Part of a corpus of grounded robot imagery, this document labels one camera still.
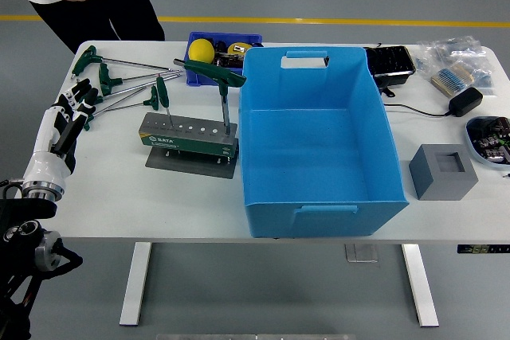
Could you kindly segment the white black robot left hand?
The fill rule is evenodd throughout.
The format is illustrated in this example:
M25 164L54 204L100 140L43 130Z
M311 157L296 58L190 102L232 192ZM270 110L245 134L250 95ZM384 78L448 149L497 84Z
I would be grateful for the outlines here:
M75 168L77 138L96 110L98 89L85 78L62 92L45 111L38 129L33 154L26 168L22 188L63 193L65 179Z

